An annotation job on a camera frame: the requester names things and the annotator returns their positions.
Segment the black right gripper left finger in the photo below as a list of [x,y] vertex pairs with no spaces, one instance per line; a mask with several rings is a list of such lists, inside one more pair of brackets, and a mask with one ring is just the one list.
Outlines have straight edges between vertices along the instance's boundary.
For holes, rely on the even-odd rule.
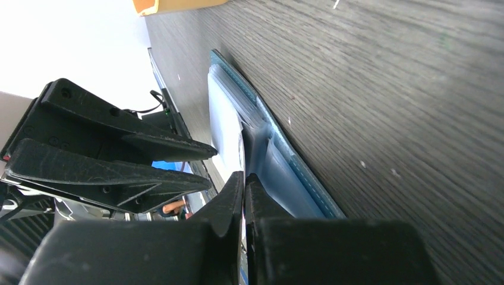
[[238,284],[243,172],[184,221],[63,222],[21,284]]

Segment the blue leather card holder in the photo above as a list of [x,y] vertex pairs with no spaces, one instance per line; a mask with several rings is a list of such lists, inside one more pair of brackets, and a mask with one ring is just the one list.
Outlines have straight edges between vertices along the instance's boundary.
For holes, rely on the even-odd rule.
[[256,89],[216,49],[210,51],[209,74],[222,83],[241,119],[245,175],[255,173],[268,195],[296,218],[344,219]]

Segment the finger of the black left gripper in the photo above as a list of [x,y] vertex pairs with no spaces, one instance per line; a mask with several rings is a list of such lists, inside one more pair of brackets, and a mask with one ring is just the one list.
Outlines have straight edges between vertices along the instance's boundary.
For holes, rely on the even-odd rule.
[[42,106],[79,127],[91,128],[92,134],[135,148],[153,161],[207,160],[217,154],[212,146],[151,125],[66,78],[49,85]]

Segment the silver VIP card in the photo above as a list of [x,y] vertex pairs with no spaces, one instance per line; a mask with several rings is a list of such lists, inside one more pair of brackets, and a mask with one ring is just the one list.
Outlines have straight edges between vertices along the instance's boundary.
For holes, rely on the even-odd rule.
[[207,76],[211,145],[218,153],[212,158],[224,181],[236,171],[245,171],[242,124],[225,89],[212,74]]

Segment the orange oval plastic tray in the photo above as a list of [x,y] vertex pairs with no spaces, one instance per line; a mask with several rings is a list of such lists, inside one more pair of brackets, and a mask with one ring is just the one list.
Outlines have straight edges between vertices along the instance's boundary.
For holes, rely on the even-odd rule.
[[136,13],[141,16],[197,10],[222,5],[228,0],[132,0]]

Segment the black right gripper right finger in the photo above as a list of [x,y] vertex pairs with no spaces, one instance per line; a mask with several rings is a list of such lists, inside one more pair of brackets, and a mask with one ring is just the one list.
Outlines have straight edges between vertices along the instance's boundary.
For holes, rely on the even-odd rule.
[[408,223],[295,218],[257,175],[245,181],[250,284],[438,284],[426,247]]

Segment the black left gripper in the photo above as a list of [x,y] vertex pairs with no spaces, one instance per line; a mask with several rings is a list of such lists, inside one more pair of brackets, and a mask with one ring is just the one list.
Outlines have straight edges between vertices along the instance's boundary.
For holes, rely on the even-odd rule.
[[126,213],[147,213],[208,190],[201,176],[130,161],[130,115],[74,82],[50,82],[1,148],[8,177],[40,191]]

